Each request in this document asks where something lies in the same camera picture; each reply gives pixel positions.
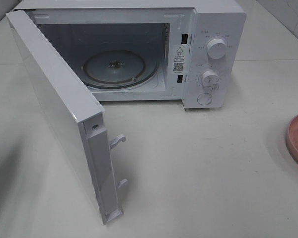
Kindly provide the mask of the white microwave oven body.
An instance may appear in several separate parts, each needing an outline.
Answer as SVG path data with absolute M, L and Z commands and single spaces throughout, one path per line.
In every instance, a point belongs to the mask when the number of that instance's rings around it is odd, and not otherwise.
M 179 100 L 186 109 L 223 105 L 246 13 L 233 0 L 23 0 L 25 11 L 88 90 L 101 102 Z M 222 37 L 226 55 L 211 59 L 207 42 Z M 185 51 L 184 71 L 173 72 L 173 47 Z M 122 88 L 85 84 L 82 67 L 93 55 L 131 51 L 146 64 L 138 83 Z M 220 81 L 202 86 L 213 70 Z M 209 105 L 200 94 L 210 93 Z

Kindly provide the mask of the upper white power knob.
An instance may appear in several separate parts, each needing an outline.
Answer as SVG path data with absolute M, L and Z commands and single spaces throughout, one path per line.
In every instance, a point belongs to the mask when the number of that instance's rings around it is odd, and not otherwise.
M 219 60 L 226 55 L 227 42 L 222 37 L 211 38 L 207 44 L 207 54 L 211 59 Z

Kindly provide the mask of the white microwave door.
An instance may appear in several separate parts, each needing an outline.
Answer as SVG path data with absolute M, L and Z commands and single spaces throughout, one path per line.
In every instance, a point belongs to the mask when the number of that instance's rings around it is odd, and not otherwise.
M 103 224 L 122 215 L 111 149 L 126 140 L 109 140 L 104 108 L 23 10 L 9 12 L 8 22 L 37 100 L 66 158 L 100 214 Z

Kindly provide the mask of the round white door button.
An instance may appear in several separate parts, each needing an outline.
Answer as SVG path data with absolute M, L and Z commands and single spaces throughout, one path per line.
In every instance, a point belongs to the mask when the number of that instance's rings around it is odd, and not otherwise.
M 212 102 L 212 95 L 210 93 L 203 93 L 200 94 L 197 98 L 197 102 L 200 105 L 209 105 Z

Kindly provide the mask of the white warning label sticker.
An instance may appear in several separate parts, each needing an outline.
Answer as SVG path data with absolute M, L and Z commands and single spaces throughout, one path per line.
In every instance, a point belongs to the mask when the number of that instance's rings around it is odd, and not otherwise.
M 182 73 L 184 71 L 185 51 L 181 45 L 173 47 L 173 72 Z

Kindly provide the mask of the white timer knob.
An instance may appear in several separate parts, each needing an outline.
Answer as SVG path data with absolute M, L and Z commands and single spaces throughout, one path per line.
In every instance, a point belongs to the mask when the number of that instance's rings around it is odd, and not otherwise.
M 202 74 L 202 86 L 211 87 L 220 81 L 220 75 L 213 70 L 207 70 Z

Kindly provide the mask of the glass microwave turntable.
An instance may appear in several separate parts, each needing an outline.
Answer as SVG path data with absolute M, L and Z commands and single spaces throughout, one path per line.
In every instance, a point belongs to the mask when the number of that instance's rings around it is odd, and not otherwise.
M 128 87 L 139 82 L 145 68 L 143 58 L 131 51 L 104 51 L 85 62 L 82 80 L 95 88 Z

